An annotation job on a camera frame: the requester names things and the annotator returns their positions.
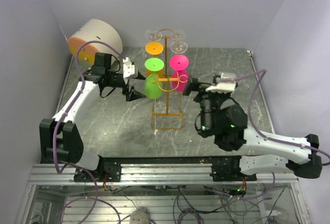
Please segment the green plastic goblet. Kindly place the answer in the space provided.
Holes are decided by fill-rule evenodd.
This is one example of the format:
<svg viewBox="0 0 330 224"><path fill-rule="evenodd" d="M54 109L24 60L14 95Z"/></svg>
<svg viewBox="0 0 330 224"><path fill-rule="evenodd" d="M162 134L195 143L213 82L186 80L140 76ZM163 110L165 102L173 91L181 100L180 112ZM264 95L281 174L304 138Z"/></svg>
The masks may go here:
<svg viewBox="0 0 330 224"><path fill-rule="evenodd" d="M164 62L159 58L149 58L145 61L144 64L148 76L145 80L144 85L144 94L149 99L157 99L162 96L163 90L162 88L162 82L158 83L159 78L159 72L162 73L162 70L164 68Z"/></svg>

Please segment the magenta plastic goblet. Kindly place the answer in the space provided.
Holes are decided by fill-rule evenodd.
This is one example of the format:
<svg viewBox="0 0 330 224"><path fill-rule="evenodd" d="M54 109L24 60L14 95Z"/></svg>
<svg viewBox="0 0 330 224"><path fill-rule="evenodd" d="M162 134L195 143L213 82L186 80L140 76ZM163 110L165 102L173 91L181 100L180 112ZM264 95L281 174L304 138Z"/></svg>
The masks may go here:
<svg viewBox="0 0 330 224"><path fill-rule="evenodd" d="M170 59L169 65L173 69L172 78L177 80L172 81L172 87L177 92L183 92L188 82L189 74L186 71L189 65L189 59L185 55L175 55Z"/></svg>

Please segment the orange plastic goblet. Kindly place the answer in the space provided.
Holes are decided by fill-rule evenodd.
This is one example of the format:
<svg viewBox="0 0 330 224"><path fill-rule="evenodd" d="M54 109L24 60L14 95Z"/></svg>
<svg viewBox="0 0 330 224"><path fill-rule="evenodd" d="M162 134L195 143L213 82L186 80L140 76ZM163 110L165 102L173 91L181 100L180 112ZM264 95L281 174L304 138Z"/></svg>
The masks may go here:
<svg viewBox="0 0 330 224"><path fill-rule="evenodd" d="M160 42L152 41L145 46L145 50L149 57L144 63L146 76L156 73L159 77L163 77L164 62L159 55L163 52L163 45Z"/></svg>

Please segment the clear flute wine glass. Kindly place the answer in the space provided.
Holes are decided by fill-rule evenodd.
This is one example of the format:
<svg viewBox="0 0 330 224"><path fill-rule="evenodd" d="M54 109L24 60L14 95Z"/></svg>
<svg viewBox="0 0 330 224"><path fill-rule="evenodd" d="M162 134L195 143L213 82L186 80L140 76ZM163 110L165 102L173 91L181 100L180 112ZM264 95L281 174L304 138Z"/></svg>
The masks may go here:
<svg viewBox="0 0 330 224"><path fill-rule="evenodd" d="M183 54L187 51L188 45L184 41L173 41L170 45L170 49L174 54Z"/></svg>

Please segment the clear round wine glass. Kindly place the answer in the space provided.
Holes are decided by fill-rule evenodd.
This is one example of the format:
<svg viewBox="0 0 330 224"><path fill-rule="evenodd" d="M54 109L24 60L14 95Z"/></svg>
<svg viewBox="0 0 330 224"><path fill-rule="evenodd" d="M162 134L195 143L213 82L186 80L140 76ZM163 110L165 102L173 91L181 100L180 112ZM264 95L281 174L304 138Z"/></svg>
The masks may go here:
<svg viewBox="0 0 330 224"><path fill-rule="evenodd" d="M182 41L186 38L186 33L183 30L175 30L173 31L173 40Z"/></svg>

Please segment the clear glass tumbler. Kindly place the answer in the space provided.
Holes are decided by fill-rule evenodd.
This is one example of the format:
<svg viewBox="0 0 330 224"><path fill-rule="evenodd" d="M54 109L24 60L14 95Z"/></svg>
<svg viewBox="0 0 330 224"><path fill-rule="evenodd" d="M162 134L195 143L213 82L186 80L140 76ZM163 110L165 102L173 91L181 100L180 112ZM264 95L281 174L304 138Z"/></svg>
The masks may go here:
<svg viewBox="0 0 330 224"><path fill-rule="evenodd" d="M149 41L159 41L162 38L162 33L158 30L148 30L145 33L145 37L149 40Z"/></svg>

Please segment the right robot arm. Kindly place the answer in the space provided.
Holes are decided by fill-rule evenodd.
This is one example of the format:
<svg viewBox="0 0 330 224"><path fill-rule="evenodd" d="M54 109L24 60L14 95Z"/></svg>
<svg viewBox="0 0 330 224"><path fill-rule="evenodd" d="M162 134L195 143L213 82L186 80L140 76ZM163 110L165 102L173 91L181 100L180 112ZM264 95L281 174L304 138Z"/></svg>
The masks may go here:
<svg viewBox="0 0 330 224"><path fill-rule="evenodd" d="M309 134L302 138L258 132L251 127L248 115L236 100L232 89L225 89L221 83L201 83L189 77L183 95L197 92L194 101L199 103L200 112L196 116L195 130L203 138L214 137L214 144L221 150L250 150L255 155L243 155L239 162L227 168L232 180L244 175L259 173L293 173L305 179L317 179L322 171L322 159L317 154L319 139ZM222 104L232 100L233 104L222 108Z"/></svg>

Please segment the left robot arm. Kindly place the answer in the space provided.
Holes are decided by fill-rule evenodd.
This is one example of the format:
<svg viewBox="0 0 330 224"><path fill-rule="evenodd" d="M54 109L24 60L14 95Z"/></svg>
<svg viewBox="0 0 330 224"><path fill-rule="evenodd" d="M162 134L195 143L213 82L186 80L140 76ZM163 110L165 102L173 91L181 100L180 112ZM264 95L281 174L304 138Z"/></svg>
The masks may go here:
<svg viewBox="0 0 330 224"><path fill-rule="evenodd" d="M128 57L119 63L123 70L113 70L115 56L96 53L91 68L82 73L74 93L64 107L51 119L43 119L39 125L42 159L55 164L66 163L87 169L93 181L105 176L100 156L84 148L78 127L93 102L102 96L106 87L121 89L126 101L144 98L145 95L129 85L130 79L144 80L135 63Z"/></svg>

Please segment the cream round drawer box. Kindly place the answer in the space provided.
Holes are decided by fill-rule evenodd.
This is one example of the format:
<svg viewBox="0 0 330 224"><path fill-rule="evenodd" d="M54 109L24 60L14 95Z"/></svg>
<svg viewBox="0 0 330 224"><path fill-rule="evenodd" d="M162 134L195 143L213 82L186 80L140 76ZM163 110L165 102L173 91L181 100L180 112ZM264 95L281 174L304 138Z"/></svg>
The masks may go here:
<svg viewBox="0 0 330 224"><path fill-rule="evenodd" d="M89 64L94 64L95 53L116 55L122 53L123 43L119 33L108 23L90 19L69 39L68 46L73 56L78 56Z"/></svg>

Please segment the grey fuzzy ball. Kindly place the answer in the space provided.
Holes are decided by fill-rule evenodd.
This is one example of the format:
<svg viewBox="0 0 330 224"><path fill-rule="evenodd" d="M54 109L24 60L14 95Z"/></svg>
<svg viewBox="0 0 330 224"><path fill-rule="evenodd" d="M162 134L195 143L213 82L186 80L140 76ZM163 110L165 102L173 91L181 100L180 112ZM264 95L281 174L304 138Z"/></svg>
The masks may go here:
<svg viewBox="0 0 330 224"><path fill-rule="evenodd" d="M139 207L133 211L129 219L130 224L150 224L151 223L151 214L148 208Z"/></svg>

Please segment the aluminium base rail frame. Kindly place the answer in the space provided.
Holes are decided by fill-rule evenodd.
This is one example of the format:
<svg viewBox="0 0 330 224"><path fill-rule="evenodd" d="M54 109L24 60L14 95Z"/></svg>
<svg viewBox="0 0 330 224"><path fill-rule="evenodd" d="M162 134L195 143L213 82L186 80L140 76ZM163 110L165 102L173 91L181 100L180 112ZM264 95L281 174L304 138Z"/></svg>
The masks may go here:
<svg viewBox="0 0 330 224"><path fill-rule="evenodd" d="M298 179L292 173L270 173L235 175L230 178L229 170L220 164L222 157L193 157L189 163L173 164L155 159L153 164L128 164L123 161L109 161L106 172L96 178L97 185L188 185L248 182L295 183ZM79 169L66 167L57 173L52 164L36 164L30 173L28 184L50 186L93 185L91 177Z"/></svg>

